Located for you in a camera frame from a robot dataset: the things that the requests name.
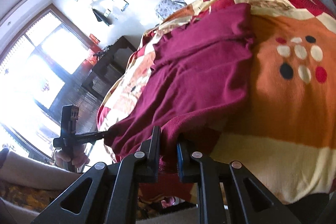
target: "hand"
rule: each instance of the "hand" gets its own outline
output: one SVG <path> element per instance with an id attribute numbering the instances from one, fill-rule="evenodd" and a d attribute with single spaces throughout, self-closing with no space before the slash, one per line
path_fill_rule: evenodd
<path id="1" fill-rule="evenodd" d="M 60 168 L 63 168 L 63 162 L 70 162 L 76 168 L 80 168 L 83 164 L 89 164 L 90 160 L 87 155 L 84 153 L 84 145 L 75 146 L 73 148 L 73 160 L 71 161 L 70 157 L 62 151 L 62 149 L 55 150 L 55 162 L 56 165 Z"/>

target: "polka dot pattern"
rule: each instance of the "polka dot pattern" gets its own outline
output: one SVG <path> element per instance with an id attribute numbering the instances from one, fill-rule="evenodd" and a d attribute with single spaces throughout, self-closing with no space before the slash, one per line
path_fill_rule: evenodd
<path id="1" fill-rule="evenodd" d="M 283 63 L 280 66 L 280 74 L 283 78 L 290 80 L 293 78 L 294 72 L 293 72 L 292 67 L 289 64 Z"/>
<path id="2" fill-rule="evenodd" d="M 302 42 L 302 38 L 301 37 L 293 37 L 291 39 L 291 42 L 293 42 L 293 43 L 301 43 Z"/>
<path id="3" fill-rule="evenodd" d="M 277 51 L 282 57 L 290 57 L 291 48 L 288 46 L 280 45 L 277 46 Z"/>
<path id="4" fill-rule="evenodd" d="M 315 70 L 315 77 L 317 82 L 323 84 L 327 80 L 327 72 L 322 67 L 317 67 Z"/>
<path id="5" fill-rule="evenodd" d="M 316 38 L 312 37 L 311 35 L 307 35 L 306 36 L 306 41 L 309 43 L 315 43 L 316 42 Z"/>
<path id="6" fill-rule="evenodd" d="M 307 58 L 307 51 L 304 46 L 295 45 L 294 52 L 296 56 L 302 60 L 305 60 Z"/>
<path id="7" fill-rule="evenodd" d="M 317 62 L 321 62 L 323 59 L 322 49 L 317 45 L 312 46 L 312 48 L 310 49 L 310 54 L 312 58 Z"/>
<path id="8" fill-rule="evenodd" d="M 311 73 L 310 70 L 306 66 L 299 66 L 298 69 L 299 77 L 302 81 L 304 81 L 306 84 L 309 84 L 311 81 Z"/>
<path id="9" fill-rule="evenodd" d="M 286 39 L 282 38 L 282 37 L 277 37 L 276 39 L 276 42 L 280 43 L 280 44 L 286 44 Z"/>

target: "silver screw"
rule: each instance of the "silver screw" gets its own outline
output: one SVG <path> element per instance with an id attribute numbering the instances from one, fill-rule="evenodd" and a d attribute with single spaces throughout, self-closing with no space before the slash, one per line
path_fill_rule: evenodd
<path id="1" fill-rule="evenodd" d="M 103 162 L 97 162 L 94 167 L 97 169 L 97 170 L 102 170 L 105 168 L 105 163 Z"/>
<path id="2" fill-rule="evenodd" d="M 145 156 L 145 153 L 142 151 L 138 151 L 134 153 L 134 157 L 136 157 L 137 159 L 141 159 Z"/>
<path id="3" fill-rule="evenodd" d="M 242 164 L 239 161 L 234 161 L 231 165 L 235 169 L 240 169 L 242 167 Z"/>
<path id="4" fill-rule="evenodd" d="M 203 154 L 201 152 L 195 151 L 194 153 L 192 153 L 192 156 L 195 159 L 200 159 L 200 158 L 202 158 Z"/>

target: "white polka dot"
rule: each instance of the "white polka dot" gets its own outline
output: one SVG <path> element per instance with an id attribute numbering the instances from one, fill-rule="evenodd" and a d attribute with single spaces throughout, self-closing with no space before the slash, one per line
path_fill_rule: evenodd
<path id="1" fill-rule="evenodd" d="M 295 54 L 298 58 L 304 60 L 307 57 L 307 51 L 304 46 L 295 45 L 294 47 Z"/>
<path id="2" fill-rule="evenodd" d="M 282 57 L 290 57 L 291 55 L 291 48 L 288 46 L 279 45 L 277 51 Z"/>
<path id="3" fill-rule="evenodd" d="M 310 49 L 310 54 L 314 58 L 314 60 L 320 62 L 323 59 L 323 52 L 319 46 L 312 46 Z"/>
<path id="4" fill-rule="evenodd" d="M 302 38 L 301 37 L 293 37 L 291 39 L 291 42 L 293 42 L 293 43 L 301 43 L 302 42 Z"/>
<path id="5" fill-rule="evenodd" d="M 299 66 L 298 72 L 302 81 L 308 84 L 311 80 L 310 70 L 306 66 Z"/>

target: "red polka dot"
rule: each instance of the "red polka dot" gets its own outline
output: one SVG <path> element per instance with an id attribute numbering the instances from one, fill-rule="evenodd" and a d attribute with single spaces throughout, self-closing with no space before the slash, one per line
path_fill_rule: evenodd
<path id="1" fill-rule="evenodd" d="M 327 80 L 327 72 L 322 67 L 317 67 L 315 70 L 315 77 L 319 83 L 324 83 Z"/>
<path id="2" fill-rule="evenodd" d="M 276 41 L 278 42 L 278 43 L 280 43 L 280 44 L 286 44 L 286 39 L 284 39 L 284 38 L 282 38 L 282 37 L 278 37 L 277 39 L 276 39 Z"/>

